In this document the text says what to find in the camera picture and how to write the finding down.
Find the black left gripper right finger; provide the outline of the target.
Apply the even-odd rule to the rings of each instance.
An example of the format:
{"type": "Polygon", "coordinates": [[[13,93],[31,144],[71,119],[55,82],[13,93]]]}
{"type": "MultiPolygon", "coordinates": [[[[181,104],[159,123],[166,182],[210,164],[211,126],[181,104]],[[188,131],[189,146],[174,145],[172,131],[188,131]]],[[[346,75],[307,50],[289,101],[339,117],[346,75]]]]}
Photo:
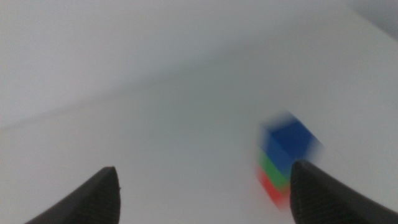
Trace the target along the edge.
{"type": "Polygon", "coordinates": [[[397,224],[397,212],[305,160],[292,165],[290,210],[300,224],[397,224]]]}

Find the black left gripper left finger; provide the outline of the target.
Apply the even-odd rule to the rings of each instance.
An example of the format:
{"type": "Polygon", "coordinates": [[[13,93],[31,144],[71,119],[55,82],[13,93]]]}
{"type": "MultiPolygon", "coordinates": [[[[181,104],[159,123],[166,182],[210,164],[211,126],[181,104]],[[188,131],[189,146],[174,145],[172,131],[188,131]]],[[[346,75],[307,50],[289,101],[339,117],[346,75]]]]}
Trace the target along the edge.
{"type": "Polygon", "coordinates": [[[121,196],[115,167],[104,167],[27,224],[118,224],[121,196]]]}

